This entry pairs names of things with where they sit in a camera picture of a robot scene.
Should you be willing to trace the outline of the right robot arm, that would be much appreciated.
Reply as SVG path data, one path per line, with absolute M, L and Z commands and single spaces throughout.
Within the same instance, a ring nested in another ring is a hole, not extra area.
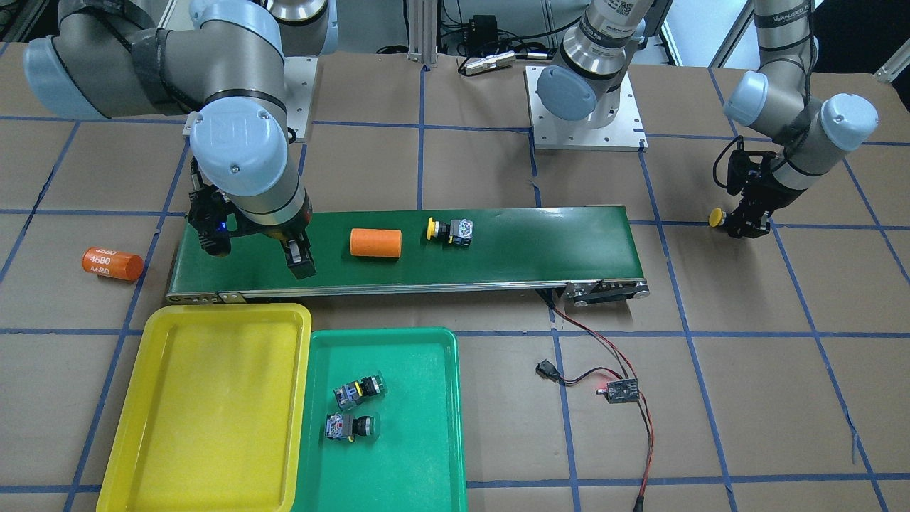
M 29 87 L 66 119 L 196 113 L 186 220 L 206 253 L 263 234 L 297 279 L 315 275 L 309 195 L 289 161 L 279 23 L 251 1 L 194 1 L 193 28 L 155 27 L 130 1 L 62 1 L 59 34 L 23 53 Z

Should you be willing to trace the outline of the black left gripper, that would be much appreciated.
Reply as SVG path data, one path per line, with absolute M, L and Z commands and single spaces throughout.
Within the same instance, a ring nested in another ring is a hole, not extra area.
M 771 231 L 770 218 L 803 192 L 780 184 L 771 174 L 770 151 L 735 149 L 728 161 L 725 189 L 741 195 L 739 205 L 725 218 L 725 230 L 732 238 L 760 238 Z

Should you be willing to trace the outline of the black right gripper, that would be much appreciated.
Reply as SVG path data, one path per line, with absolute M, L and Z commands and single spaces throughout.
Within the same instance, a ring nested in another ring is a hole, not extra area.
M 205 184 L 200 174 L 192 174 L 191 180 L 191 208 L 186 220 L 196 230 L 200 246 L 208 255 L 225 257 L 231 252 L 231 238 L 262 233 L 284 244 L 287 268 L 296 279 L 316 274 L 306 235 L 306 226 L 312 216 L 308 195 L 303 196 L 302 204 L 290 204 L 290 213 L 294 216 L 289 220 L 276 225 L 261 225 L 242 213 L 218 187 Z

